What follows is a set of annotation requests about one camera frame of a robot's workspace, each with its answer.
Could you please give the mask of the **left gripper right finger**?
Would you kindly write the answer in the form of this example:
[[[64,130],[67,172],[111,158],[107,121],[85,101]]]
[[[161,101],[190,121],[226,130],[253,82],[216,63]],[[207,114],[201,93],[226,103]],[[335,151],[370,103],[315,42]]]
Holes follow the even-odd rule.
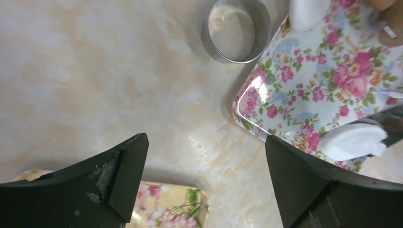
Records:
[[[401,184],[342,169],[274,135],[265,150],[284,227],[402,227]]]

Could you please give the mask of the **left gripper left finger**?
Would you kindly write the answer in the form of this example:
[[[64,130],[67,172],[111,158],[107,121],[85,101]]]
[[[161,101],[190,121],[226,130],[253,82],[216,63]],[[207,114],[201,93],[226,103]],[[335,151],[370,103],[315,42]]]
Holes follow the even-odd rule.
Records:
[[[130,222],[149,147],[139,133],[35,180],[0,186],[3,228],[123,228]]]

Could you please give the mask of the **cut round dough wrapper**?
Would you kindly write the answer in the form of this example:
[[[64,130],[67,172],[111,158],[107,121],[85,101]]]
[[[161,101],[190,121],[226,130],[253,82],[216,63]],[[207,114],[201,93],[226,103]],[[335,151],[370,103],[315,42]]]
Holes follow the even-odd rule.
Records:
[[[327,132],[318,148],[334,161],[347,161],[367,155],[381,156],[387,149],[383,143],[388,133],[378,125],[347,124]]]

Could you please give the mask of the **floral tray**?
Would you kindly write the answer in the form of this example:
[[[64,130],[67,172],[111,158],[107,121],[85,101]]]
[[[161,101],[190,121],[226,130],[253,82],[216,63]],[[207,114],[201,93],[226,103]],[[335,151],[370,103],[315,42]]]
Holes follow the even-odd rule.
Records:
[[[235,98],[235,120],[329,162],[322,133],[396,105],[386,92],[403,90],[403,48],[380,44],[381,27],[362,0],[332,1],[305,32],[284,19]]]

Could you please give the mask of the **white dough ball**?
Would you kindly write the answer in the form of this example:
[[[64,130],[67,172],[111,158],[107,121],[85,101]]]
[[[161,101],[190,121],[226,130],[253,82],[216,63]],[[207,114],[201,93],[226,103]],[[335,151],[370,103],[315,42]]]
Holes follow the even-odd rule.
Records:
[[[291,0],[289,2],[290,29],[305,32],[325,17],[331,0]]]

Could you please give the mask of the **wooden dough roller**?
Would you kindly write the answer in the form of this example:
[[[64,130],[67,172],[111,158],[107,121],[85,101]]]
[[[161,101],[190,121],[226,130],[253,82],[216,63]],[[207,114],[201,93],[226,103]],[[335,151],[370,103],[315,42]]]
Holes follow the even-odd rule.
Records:
[[[379,42],[388,47],[403,45],[403,0],[367,0],[381,22]]]

